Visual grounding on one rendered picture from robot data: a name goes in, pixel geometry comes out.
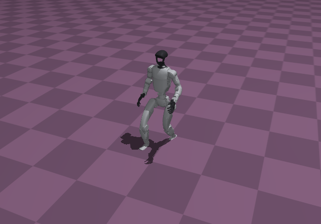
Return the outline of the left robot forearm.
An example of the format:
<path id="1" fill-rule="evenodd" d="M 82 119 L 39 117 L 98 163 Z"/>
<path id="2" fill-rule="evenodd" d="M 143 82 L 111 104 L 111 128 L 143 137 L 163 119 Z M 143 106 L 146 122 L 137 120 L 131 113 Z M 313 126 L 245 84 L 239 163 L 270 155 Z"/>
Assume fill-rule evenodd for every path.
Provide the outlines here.
<path id="1" fill-rule="evenodd" d="M 179 90 L 175 92 L 174 96 L 173 96 L 173 100 L 176 103 L 179 99 L 179 96 L 182 94 L 182 87 L 179 87 Z"/>

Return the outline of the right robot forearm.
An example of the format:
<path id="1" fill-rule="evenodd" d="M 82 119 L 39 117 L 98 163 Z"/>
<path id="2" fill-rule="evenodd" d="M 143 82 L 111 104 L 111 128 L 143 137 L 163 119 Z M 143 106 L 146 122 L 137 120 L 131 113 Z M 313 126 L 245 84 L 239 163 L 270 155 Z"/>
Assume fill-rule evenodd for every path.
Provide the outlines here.
<path id="1" fill-rule="evenodd" d="M 146 96 L 146 95 L 147 95 L 147 92 L 148 92 L 149 87 L 150 87 L 150 84 L 148 84 L 148 83 L 146 83 L 146 82 L 145 82 L 142 94 L 143 94 L 143 93 L 145 93 L 145 96 Z"/>

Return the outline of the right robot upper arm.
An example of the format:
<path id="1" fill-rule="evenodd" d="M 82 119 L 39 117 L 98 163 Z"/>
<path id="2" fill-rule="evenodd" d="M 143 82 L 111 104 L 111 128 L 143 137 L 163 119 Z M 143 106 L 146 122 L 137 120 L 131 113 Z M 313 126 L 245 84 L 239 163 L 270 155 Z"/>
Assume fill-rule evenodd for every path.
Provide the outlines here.
<path id="1" fill-rule="evenodd" d="M 150 67 L 147 68 L 147 79 L 146 79 L 146 83 L 151 84 L 152 83 L 152 68 L 154 67 L 154 65 L 151 65 Z"/>

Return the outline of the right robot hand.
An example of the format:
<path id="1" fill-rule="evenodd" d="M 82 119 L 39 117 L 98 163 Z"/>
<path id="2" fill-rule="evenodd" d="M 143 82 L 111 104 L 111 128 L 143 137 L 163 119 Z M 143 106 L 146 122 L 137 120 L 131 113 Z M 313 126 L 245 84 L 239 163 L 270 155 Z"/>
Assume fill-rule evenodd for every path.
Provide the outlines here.
<path id="1" fill-rule="evenodd" d="M 137 106 L 140 106 L 140 100 L 145 96 L 145 93 L 141 94 L 141 96 L 138 99 Z"/>

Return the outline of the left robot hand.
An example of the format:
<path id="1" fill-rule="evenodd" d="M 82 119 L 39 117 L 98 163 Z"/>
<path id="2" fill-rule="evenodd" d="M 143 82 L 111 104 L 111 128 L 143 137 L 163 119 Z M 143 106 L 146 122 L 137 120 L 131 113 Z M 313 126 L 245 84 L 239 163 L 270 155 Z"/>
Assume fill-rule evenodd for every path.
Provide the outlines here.
<path id="1" fill-rule="evenodd" d="M 171 104 L 171 106 L 167 108 L 167 109 L 171 108 L 170 110 L 168 110 L 168 111 L 169 111 L 169 114 L 172 114 L 172 113 L 174 112 L 175 104 L 176 104 L 176 103 L 175 103 L 174 100 L 172 99 L 171 102 L 168 103 L 168 104 Z"/>

